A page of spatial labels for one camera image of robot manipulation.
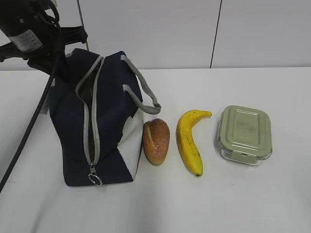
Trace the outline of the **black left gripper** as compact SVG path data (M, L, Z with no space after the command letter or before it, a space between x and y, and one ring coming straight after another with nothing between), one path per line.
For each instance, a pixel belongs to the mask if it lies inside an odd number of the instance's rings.
M28 29L9 37L10 43L0 47L0 61L10 58L28 60L27 65L48 75L55 73L56 56L50 55L56 48L63 52L66 45L86 43L87 33L82 26L61 27L48 36L40 37ZM62 57L56 70L55 82L74 83L77 77L74 52Z

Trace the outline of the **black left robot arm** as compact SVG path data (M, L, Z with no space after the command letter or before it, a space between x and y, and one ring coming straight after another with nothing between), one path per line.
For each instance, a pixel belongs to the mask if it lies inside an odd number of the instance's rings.
M0 61L20 58L48 75L53 71L68 82L70 68L65 47L86 43L83 26L61 27L56 5L51 0L2 0L0 30L10 40L0 48Z

